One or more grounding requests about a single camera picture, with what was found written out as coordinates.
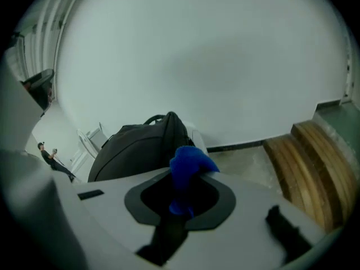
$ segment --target backpack handle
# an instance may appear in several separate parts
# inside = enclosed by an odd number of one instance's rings
[[[156,123],[157,120],[160,120],[160,119],[162,119],[164,117],[165,117],[165,115],[155,115],[155,116],[147,119],[145,121],[144,125],[150,125],[150,123],[153,122],[153,121],[155,121],[155,123]]]

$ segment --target wooden plank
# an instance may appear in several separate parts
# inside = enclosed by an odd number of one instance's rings
[[[292,202],[296,207],[304,211],[304,203],[298,184],[287,161],[282,156],[274,140],[275,138],[265,140],[264,148],[274,165],[283,196]]]
[[[305,179],[312,199],[316,222],[323,227],[326,232],[330,232],[333,229],[330,203],[318,173],[311,164],[310,158],[293,137],[286,140],[285,145],[297,161]]]
[[[287,161],[287,163],[291,169],[292,175],[295,178],[296,183],[298,184],[301,198],[304,203],[305,213],[307,213],[312,219],[314,219],[316,221],[315,212],[313,209],[313,203],[312,203],[312,199],[311,199],[307,184],[305,182],[305,179],[300,171],[300,168],[299,168],[297,162],[295,161],[294,157],[291,155],[291,152],[287,149],[287,147],[285,145],[286,140],[289,140],[289,137],[282,136],[282,137],[279,137],[279,139],[276,139],[274,142],[276,143],[276,145],[277,145],[279,151],[281,152],[282,156],[284,157],[284,159]]]
[[[326,145],[323,139],[317,136],[317,133],[313,131],[311,128],[311,123],[301,123],[300,127],[302,127],[309,134],[314,144],[318,146],[318,151],[321,154],[321,158],[323,159],[325,166],[334,181],[334,184],[337,185],[337,190],[340,191],[338,194],[343,209],[344,221],[346,221],[349,217],[349,214],[351,213],[350,208],[352,202],[345,177],[341,175],[340,166],[336,162],[336,158],[332,155],[328,145]]]
[[[308,154],[319,175],[321,184],[326,191],[327,200],[330,204],[333,227],[336,228],[342,226],[344,216],[338,193],[339,185],[335,185],[334,181],[332,180],[332,176],[330,176],[329,171],[322,160],[322,157],[320,157],[320,155],[323,155],[322,151],[319,150],[318,145],[314,143],[311,136],[309,136],[309,134],[304,129],[302,129],[299,124],[295,124],[292,127],[291,133],[301,144],[304,151]]]
[[[356,199],[357,199],[358,185],[357,185],[355,175],[354,175],[348,161],[344,157],[343,153],[339,150],[339,148],[335,145],[335,142],[325,133],[325,131],[319,125],[317,125],[316,123],[313,122],[312,127],[330,145],[331,151],[334,152],[334,155],[336,156],[338,163],[341,165],[341,169],[343,171],[343,174],[346,177],[346,181],[347,181],[347,183],[349,185],[349,189],[351,191],[352,202],[353,202],[353,207],[354,207],[354,205],[356,203]]]

